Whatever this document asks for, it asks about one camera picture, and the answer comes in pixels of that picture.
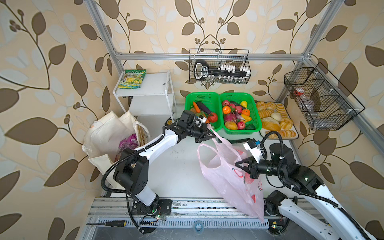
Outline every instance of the green plastic basket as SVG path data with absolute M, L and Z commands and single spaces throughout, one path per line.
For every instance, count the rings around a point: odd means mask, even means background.
M 209 108 L 209 110 L 217 114 L 218 120 L 211 123 L 215 131 L 222 129 L 224 126 L 224 120 L 219 94 L 214 92 L 190 93 L 185 98 L 185 110 L 190 110 L 192 102 L 197 101 L 202 102 L 207 106 L 207 108 Z
M 255 130 L 243 129 L 243 130 L 231 130 L 225 127 L 224 118 L 221 118 L 222 124 L 227 134 L 252 134 L 254 132 L 260 131 L 262 128 L 262 121 L 260 120 L 259 112 L 257 111 L 255 100 L 248 93 L 222 93 L 220 94 L 220 103 L 224 100 L 234 101 L 240 104 L 242 101 L 246 101 L 248 103 L 247 108 L 251 112 L 252 120 L 247 122 L 246 127 L 249 124 L 253 124 L 255 126 Z

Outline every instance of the wire mesh basket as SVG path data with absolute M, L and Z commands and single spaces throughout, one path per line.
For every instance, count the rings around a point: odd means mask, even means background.
M 325 77 L 327 73 L 335 86 Z M 285 74 L 284 84 L 312 130 L 339 130 L 365 109 L 321 63 Z
M 251 77 L 249 50 L 189 50 L 189 79 L 202 83 L 247 84 Z

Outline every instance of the screwdriver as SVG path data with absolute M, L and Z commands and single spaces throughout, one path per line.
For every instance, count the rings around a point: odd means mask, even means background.
M 106 223 L 87 223 L 87 225 L 106 225 L 107 227 L 124 227 L 125 225 L 127 225 L 127 221 L 115 220 L 115 221 L 109 221 Z

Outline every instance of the pink plastic bag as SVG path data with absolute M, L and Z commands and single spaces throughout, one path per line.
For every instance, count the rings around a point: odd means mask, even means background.
M 264 222 L 263 187 L 260 179 L 251 179 L 249 174 L 235 166 L 241 157 L 230 142 L 220 137 L 209 125 L 209 129 L 222 141 L 212 139 L 216 149 L 200 144 L 197 148 L 201 171 L 216 191 L 231 205 Z M 204 165 L 200 159 L 200 147 L 211 148 L 217 155 Z

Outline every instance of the bread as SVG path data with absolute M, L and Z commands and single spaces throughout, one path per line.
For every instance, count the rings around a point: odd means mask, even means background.
M 281 137 L 282 138 L 294 138 L 296 137 L 296 133 L 292 130 L 282 130 L 282 131 L 278 131 L 278 133 L 280 133 Z M 271 134 L 268 136 L 268 138 L 272 138 L 272 139 L 278 139 L 277 135 L 276 134 Z
M 277 103 L 276 104 L 276 112 L 280 113 L 282 118 L 289 118 L 288 113 L 285 110 L 285 107 L 282 103 Z
M 274 120 L 280 122 L 281 121 L 281 115 L 280 113 L 271 113 L 271 118 L 273 118 Z
M 262 118 L 261 120 L 262 120 L 262 126 L 266 130 L 279 131 L 281 129 L 279 122 L 274 120 L 271 117 Z
M 256 103 L 257 110 L 262 111 L 266 109 L 266 104 L 263 101 Z
M 276 109 L 276 104 L 274 102 L 268 102 L 266 103 L 266 108 L 274 111 Z
M 259 116 L 260 116 L 260 118 L 266 118 L 266 117 L 271 116 L 271 113 L 273 113 L 273 110 L 271 110 L 271 109 L 262 110 L 262 111 L 259 111 Z
M 282 118 L 280 121 L 281 129 L 289 130 L 289 129 L 291 129 L 292 125 L 293 125 L 293 122 L 289 118 Z

